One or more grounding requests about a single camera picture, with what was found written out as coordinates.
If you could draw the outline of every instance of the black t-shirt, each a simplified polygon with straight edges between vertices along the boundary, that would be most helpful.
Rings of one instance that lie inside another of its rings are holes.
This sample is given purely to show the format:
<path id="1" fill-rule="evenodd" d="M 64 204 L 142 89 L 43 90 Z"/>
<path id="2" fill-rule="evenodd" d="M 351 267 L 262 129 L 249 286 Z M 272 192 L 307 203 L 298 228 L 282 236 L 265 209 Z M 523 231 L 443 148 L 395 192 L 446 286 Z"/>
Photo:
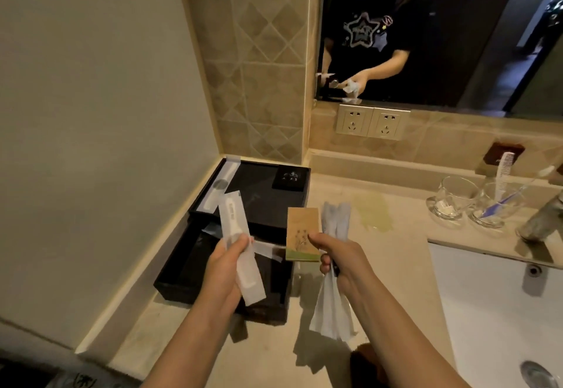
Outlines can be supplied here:
<path id="1" fill-rule="evenodd" d="M 421 0 L 332 0 L 324 36 L 334 41 L 329 73 L 339 81 L 419 45 L 427 10 Z M 368 81 L 364 99 L 389 100 L 395 79 Z"/>

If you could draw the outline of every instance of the tiled wall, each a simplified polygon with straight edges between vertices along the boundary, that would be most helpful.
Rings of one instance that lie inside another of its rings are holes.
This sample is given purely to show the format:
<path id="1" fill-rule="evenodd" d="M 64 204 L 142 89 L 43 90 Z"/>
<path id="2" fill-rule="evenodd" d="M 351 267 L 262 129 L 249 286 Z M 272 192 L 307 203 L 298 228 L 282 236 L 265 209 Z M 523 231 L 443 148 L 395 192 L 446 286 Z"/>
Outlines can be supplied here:
<path id="1" fill-rule="evenodd" d="M 337 104 L 319 102 L 311 115 L 309 146 L 315 149 L 402 161 L 482 169 L 496 140 L 526 147 L 512 173 L 531 176 L 563 162 L 563 123 L 414 110 L 401 141 L 334 132 Z"/>
<path id="2" fill-rule="evenodd" d="M 308 0 L 188 0 L 225 152 L 301 162 Z"/>

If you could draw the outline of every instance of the bathroom counter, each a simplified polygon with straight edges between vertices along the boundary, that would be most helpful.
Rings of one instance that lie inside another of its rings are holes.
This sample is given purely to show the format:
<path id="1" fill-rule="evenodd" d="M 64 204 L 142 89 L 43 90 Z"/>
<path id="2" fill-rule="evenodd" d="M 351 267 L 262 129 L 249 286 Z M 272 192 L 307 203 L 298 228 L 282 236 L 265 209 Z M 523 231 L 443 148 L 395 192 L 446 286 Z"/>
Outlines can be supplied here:
<path id="1" fill-rule="evenodd" d="M 325 201 L 352 204 L 349 238 L 360 243 L 377 276 L 412 317 L 434 347 L 455 365 L 452 346 L 433 272 L 428 241 L 484 253 L 538 261 L 563 268 L 563 242 L 552 235 L 531 250 L 519 241 L 515 227 L 533 209 L 523 209 L 500 230 L 469 221 L 443 221 L 431 214 L 424 190 L 313 174 L 308 207 Z M 322 276 L 318 264 L 297 264 L 283 326 L 244 322 L 235 316 L 231 335 L 217 357 L 208 387 L 230 381 L 251 387 L 349 386 L 350 350 L 368 342 L 357 319 L 350 342 L 333 341 L 308 330 Z M 165 348 L 187 306 L 156 295 L 141 314 L 109 367 L 143 380 Z"/>

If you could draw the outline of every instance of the faucet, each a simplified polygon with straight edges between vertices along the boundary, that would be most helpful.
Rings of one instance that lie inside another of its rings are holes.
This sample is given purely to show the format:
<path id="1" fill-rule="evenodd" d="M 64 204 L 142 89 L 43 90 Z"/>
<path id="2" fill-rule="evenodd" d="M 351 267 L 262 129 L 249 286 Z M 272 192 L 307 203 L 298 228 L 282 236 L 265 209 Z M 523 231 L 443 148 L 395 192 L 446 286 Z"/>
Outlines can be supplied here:
<path id="1" fill-rule="evenodd" d="M 516 232 L 526 242 L 542 242 L 556 229 L 563 230 L 563 190 L 549 200 Z"/>

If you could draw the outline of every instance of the sink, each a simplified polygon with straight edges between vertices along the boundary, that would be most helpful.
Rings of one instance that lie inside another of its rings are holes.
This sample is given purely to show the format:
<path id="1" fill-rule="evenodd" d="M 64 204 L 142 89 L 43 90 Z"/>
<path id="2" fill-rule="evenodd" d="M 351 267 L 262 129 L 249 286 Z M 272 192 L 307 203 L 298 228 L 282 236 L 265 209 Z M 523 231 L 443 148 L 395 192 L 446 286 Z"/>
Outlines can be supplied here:
<path id="1" fill-rule="evenodd" d="M 472 388 L 563 388 L 563 270 L 429 247 L 457 370 Z"/>

